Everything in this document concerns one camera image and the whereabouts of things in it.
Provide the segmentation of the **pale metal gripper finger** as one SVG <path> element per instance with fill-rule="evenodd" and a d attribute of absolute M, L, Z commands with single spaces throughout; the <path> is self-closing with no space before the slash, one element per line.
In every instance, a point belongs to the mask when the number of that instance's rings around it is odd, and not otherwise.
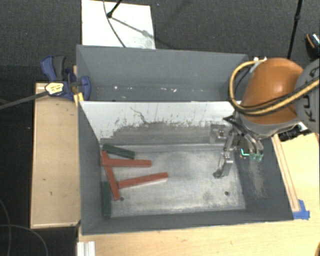
<path fill-rule="evenodd" d="M 226 140 L 226 126 L 223 124 L 212 124 L 210 126 L 209 142 L 211 144 L 219 144 Z"/>
<path fill-rule="evenodd" d="M 231 152 L 223 152 L 218 160 L 218 167 L 213 173 L 215 179 L 227 177 L 234 164 L 233 154 Z"/>

